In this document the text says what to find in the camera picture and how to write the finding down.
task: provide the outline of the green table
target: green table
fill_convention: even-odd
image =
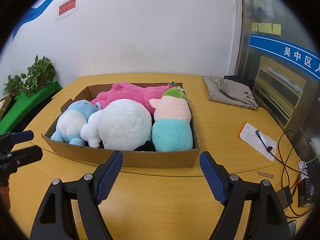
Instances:
[[[29,98],[24,93],[16,96],[16,103],[0,120],[0,135],[12,131],[33,108],[61,89],[62,87],[58,82],[53,82],[47,84]]]

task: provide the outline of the silver bolt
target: silver bolt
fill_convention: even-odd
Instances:
[[[233,181],[237,181],[239,179],[239,177],[236,174],[231,174],[230,179]]]
[[[90,180],[90,179],[92,179],[92,174],[86,174],[85,176],[84,176],[84,179],[85,180]]]
[[[54,180],[52,181],[52,184],[53,184],[53,185],[57,185],[59,182],[60,182],[60,179],[54,179]]]
[[[267,179],[264,179],[264,180],[262,181],[262,184],[265,185],[265,186],[270,186],[270,181],[267,180]]]

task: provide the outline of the potted plant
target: potted plant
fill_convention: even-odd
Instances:
[[[18,75],[15,75],[14,78],[9,75],[8,82],[4,85],[6,86],[4,91],[7,91],[11,97],[15,97],[20,94],[23,89],[23,82],[21,81],[21,77]]]
[[[27,70],[27,75],[21,74],[21,77],[26,79],[23,86],[23,92],[26,97],[32,96],[36,91],[44,88],[47,83],[52,82],[56,74],[51,60],[45,56],[42,59],[38,59],[38,55],[34,64],[28,67]]]

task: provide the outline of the pink pig plush toy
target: pink pig plush toy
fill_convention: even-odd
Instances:
[[[127,82],[114,83],[111,90],[99,93],[91,103],[99,109],[104,109],[118,99],[130,99],[142,104],[153,115],[155,109],[150,105],[149,100],[152,98],[160,99],[168,89],[169,86],[142,88]]]
[[[177,87],[165,91],[161,99],[149,100],[155,108],[152,142],[158,152],[190,150],[193,147],[191,112],[185,94]]]

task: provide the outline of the red paper notice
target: red paper notice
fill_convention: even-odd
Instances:
[[[76,0],[69,0],[59,6],[59,16],[76,7]]]

